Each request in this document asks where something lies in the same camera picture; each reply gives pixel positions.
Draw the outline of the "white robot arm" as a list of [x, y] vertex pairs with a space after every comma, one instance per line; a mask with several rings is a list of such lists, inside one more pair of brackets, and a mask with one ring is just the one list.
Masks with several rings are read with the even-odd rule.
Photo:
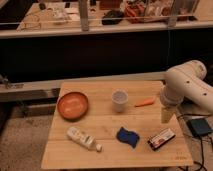
[[184, 98], [188, 98], [213, 113], [213, 87], [203, 81], [206, 74], [207, 69], [199, 60], [171, 67], [164, 74], [165, 86], [160, 91], [161, 103], [166, 107], [177, 106]]

